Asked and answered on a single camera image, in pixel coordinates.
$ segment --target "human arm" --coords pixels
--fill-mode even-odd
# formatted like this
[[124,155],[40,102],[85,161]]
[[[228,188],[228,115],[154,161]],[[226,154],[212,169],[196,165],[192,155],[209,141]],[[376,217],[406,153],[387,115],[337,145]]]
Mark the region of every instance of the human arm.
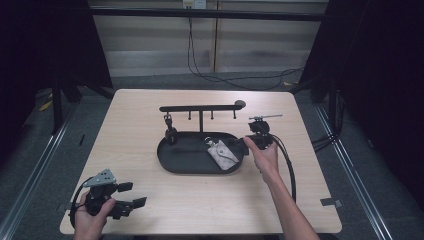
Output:
[[273,142],[267,149],[260,150],[248,137],[244,142],[255,158],[256,167],[268,185],[277,214],[287,240],[319,239],[309,221],[294,202],[278,171],[277,144]]
[[[88,192],[81,196],[80,203],[85,202],[87,194]],[[74,240],[100,239],[103,227],[106,224],[107,215],[113,209],[115,203],[116,200],[113,198],[107,200],[96,216],[91,216],[84,205],[79,207],[75,213]]]

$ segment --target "wire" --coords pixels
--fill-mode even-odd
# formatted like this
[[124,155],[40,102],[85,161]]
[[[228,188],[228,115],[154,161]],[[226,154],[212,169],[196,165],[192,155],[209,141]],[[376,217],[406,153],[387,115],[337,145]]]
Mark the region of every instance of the wire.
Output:
[[344,102],[339,92],[337,92],[337,105],[338,105],[338,108],[337,108],[338,118],[337,118],[337,122],[335,126],[336,129],[330,135],[323,136],[317,140],[312,141],[312,144],[314,145],[315,153],[321,151],[322,149],[332,144],[340,136],[340,133],[343,128],[343,118],[344,118],[346,103]]
[[81,205],[79,205],[79,206],[76,206],[76,204],[77,204],[77,199],[78,199],[78,196],[79,196],[79,194],[80,194],[80,192],[81,192],[81,190],[82,190],[82,188],[83,188],[83,186],[84,186],[84,183],[86,183],[86,182],[88,182],[88,180],[90,180],[90,179],[92,179],[93,177],[89,177],[87,180],[85,180],[80,186],[79,186],[79,188],[78,188],[78,190],[77,190],[77,192],[75,193],[75,195],[74,195],[74,199],[72,200],[72,205],[71,205],[71,210],[70,210],[70,212],[69,212],[69,219],[71,220],[71,225],[72,225],[72,227],[75,229],[75,213],[76,213],[76,211],[77,211],[77,209],[78,208],[80,208],[80,207],[82,207],[82,206],[84,206],[85,205],[85,203],[83,203],[83,204],[81,204]]
[[284,146],[283,141],[281,141],[281,139],[279,137],[277,137],[276,135],[273,135],[273,134],[270,134],[270,136],[272,137],[273,141],[275,143],[277,143],[278,147],[280,148],[281,152],[283,153],[284,158],[286,159],[287,167],[289,169],[289,174],[290,174],[292,198],[293,198],[294,202],[296,202],[296,177],[294,175],[292,162],[290,161],[289,155],[287,153],[287,149]]
[[[202,73],[200,73],[199,68],[197,67],[197,62],[196,62],[196,58],[195,58],[195,50],[194,50],[194,41],[193,41],[193,23],[192,23],[192,19],[189,18],[189,25],[190,25],[190,32],[189,32],[189,43],[188,43],[188,51],[187,51],[187,66],[190,70],[191,73],[193,73],[195,76],[201,77],[204,80],[207,80],[209,82],[215,82],[215,83],[219,83],[219,82],[225,82],[229,85],[238,87],[238,88],[242,88],[245,90],[250,90],[250,91],[267,91],[267,90],[271,90],[274,88],[277,88],[281,85],[282,81],[283,81],[283,77],[293,74],[295,72],[298,71],[303,71],[304,67],[300,67],[300,68],[296,68],[296,69],[287,69],[282,71],[280,74],[278,75],[273,75],[273,76],[265,76],[265,77],[237,77],[237,78],[228,78],[228,79],[223,79],[223,78],[219,78],[219,77],[215,77],[215,76],[210,76],[210,75],[203,75]],[[194,68],[196,71],[194,71],[191,68],[190,65],[190,52],[193,58],[193,64],[194,64]],[[241,86],[235,83],[232,83],[231,81],[235,81],[235,80],[246,80],[246,79],[275,79],[275,78],[279,78],[278,82],[275,83],[274,85],[270,86],[270,87],[265,87],[265,88],[249,88],[249,87],[245,87],[245,86]]]

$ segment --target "oval tray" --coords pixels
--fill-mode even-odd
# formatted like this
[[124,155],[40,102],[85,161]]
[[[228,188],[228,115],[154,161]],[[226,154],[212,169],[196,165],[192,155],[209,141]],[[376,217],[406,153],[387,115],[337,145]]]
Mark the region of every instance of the oval tray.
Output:
[[[222,170],[209,155],[205,138],[210,137],[215,143],[218,140],[227,145],[239,160],[228,170]],[[228,174],[237,170],[243,162],[243,151],[239,146],[231,146],[228,139],[237,139],[229,133],[223,132],[178,132],[177,143],[169,145],[166,139],[160,141],[157,155],[162,167],[172,173],[179,174]]]

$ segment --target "metal rod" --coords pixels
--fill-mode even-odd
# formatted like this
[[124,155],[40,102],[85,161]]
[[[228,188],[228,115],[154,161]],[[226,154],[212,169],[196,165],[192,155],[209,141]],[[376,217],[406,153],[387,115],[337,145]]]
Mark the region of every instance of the metal rod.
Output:
[[234,111],[240,110],[241,105],[198,105],[198,106],[164,106],[160,107],[161,112],[191,112],[191,111]]
[[232,10],[174,9],[174,8],[123,8],[100,7],[38,7],[35,10],[55,14],[77,13],[102,16],[148,16],[148,17],[185,17],[185,18],[227,18],[227,19],[262,19],[285,21],[321,22],[330,18],[346,18],[346,16],[329,16],[320,13],[287,13],[287,12],[252,12]]
[[203,138],[203,111],[199,111],[199,132]]
[[282,117],[283,114],[275,114],[275,115],[266,115],[266,116],[254,116],[254,117],[249,117],[249,120],[252,119],[262,119],[262,118],[270,118],[270,117]]

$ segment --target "tabletop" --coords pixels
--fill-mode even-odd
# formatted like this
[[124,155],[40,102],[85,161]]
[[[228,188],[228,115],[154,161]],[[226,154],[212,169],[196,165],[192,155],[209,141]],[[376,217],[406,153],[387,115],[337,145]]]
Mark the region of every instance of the tabletop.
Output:
[[[283,141],[296,176],[297,204],[317,232],[341,231],[327,184],[306,132],[294,96],[282,92],[206,90],[118,90],[98,133],[76,189],[88,177],[109,168],[117,183],[133,182],[131,191],[115,193],[117,200],[147,197],[143,208],[129,217],[110,219],[105,234],[270,234],[282,233],[267,185],[250,153],[233,173],[226,175],[175,174],[159,163],[157,147],[166,125],[162,106],[229,105],[243,100],[236,111],[204,113],[205,132],[227,132],[237,137],[252,134],[249,117],[282,114],[267,118],[270,132]],[[198,131],[198,113],[172,113],[179,131]],[[279,154],[279,170],[290,190],[285,159]],[[73,234],[68,212],[60,230]]]

